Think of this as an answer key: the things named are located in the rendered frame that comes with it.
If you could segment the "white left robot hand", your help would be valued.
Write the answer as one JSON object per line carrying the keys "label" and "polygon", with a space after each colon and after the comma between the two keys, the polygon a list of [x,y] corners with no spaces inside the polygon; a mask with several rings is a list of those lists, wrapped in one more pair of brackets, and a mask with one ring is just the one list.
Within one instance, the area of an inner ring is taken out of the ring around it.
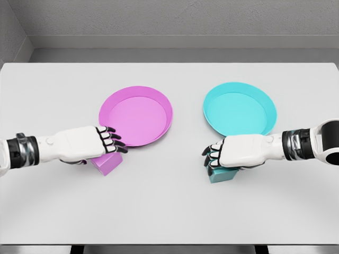
{"label": "white left robot hand", "polygon": [[126,145],[109,126],[86,126],[60,131],[55,135],[57,159],[67,164],[86,164],[87,160],[110,153],[127,153]]}

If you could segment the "pink cube block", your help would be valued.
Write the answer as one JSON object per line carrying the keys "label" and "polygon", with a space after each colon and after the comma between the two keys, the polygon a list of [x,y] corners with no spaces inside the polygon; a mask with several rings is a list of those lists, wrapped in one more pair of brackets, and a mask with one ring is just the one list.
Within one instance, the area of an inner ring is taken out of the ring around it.
{"label": "pink cube block", "polygon": [[106,176],[121,164],[123,159],[120,153],[107,153],[98,158],[90,159],[90,161],[103,176]]}

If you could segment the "pink round plate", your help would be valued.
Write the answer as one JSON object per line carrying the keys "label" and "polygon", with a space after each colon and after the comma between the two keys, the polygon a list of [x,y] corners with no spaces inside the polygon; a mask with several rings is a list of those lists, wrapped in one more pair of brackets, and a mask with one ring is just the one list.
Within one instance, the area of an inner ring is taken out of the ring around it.
{"label": "pink round plate", "polygon": [[114,128],[129,147],[145,146],[170,128],[173,108],[160,91],[131,86],[110,95],[99,111],[99,124]]}

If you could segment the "teal cube block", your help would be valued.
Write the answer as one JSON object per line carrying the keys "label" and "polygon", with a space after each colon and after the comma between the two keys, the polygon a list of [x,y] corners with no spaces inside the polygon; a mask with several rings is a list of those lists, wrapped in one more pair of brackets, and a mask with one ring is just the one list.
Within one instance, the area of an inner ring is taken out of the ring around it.
{"label": "teal cube block", "polygon": [[224,182],[232,180],[237,174],[237,168],[216,168],[209,176],[211,183]]}

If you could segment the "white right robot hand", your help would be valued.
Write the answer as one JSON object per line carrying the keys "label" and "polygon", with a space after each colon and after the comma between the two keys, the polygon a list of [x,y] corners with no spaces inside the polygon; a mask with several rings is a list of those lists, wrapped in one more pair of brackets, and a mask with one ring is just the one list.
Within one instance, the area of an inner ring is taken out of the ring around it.
{"label": "white right robot hand", "polygon": [[218,168],[253,168],[264,164],[264,141],[265,136],[260,134],[231,135],[206,147],[202,155],[208,175]]}

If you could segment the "cyan round plate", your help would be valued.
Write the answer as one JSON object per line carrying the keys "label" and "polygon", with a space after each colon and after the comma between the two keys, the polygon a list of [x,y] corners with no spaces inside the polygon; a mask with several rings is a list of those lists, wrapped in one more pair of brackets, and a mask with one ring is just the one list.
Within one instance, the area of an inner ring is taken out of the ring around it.
{"label": "cyan round plate", "polygon": [[228,82],[211,89],[203,101],[209,125],[223,136],[269,134],[278,118],[272,99],[259,88]]}

